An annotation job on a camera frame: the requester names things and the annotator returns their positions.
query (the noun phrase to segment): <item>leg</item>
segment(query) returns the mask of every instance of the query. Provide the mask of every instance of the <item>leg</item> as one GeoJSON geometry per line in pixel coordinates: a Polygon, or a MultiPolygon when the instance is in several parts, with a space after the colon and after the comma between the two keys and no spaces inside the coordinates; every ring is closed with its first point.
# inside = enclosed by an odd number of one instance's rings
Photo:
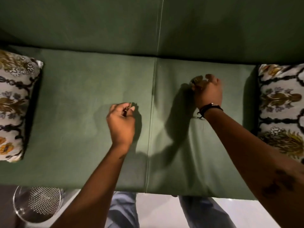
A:
{"type": "Polygon", "coordinates": [[[105,228],[139,228],[136,193],[114,192],[105,228]]]}
{"type": "Polygon", "coordinates": [[[190,228],[235,228],[212,198],[180,196],[179,201],[190,228]]]}

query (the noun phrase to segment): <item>person's left hand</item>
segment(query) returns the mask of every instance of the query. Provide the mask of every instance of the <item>person's left hand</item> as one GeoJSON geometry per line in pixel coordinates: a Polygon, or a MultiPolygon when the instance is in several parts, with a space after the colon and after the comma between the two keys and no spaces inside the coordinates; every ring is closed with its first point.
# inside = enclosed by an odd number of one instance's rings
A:
{"type": "Polygon", "coordinates": [[[127,112],[124,111],[130,106],[131,103],[112,105],[107,115],[113,145],[123,146],[126,149],[129,149],[132,144],[135,134],[135,118],[133,117],[135,107],[132,106],[127,112]]]}

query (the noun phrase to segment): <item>pant leg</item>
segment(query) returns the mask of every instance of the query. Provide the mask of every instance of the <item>pant leg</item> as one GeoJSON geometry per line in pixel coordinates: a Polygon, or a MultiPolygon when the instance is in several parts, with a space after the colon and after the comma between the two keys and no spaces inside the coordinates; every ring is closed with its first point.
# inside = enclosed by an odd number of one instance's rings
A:
{"type": "Polygon", "coordinates": [[[139,228],[136,193],[114,192],[105,228],[139,228]]]}
{"type": "Polygon", "coordinates": [[[190,228],[235,228],[229,215],[212,198],[179,196],[190,228]]]}

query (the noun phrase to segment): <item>green sofa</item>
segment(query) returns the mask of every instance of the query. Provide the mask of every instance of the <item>green sofa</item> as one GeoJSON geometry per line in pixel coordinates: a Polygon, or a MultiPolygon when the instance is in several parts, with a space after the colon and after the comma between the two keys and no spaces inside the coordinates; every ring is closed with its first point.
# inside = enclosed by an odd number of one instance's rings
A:
{"type": "Polygon", "coordinates": [[[113,103],[137,105],[117,190],[254,199],[191,78],[222,79],[223,109],[256,124],[255,65],[300,63],[304,0],[1,0],[2,47],[44,62],[24,159],[0,184],[81,188],[108,151],[113,103]]]}

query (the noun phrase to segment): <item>sofa backrest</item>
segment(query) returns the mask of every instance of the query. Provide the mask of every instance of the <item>sofa backrest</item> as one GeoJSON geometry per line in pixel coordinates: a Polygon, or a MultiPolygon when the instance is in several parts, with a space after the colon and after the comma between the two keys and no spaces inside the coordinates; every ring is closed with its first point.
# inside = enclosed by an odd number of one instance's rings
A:
{"type": "Polygon", "coordinates": [[[52,49],[297,63],[304,0],[2,0],[0,40],[52,49]]]}

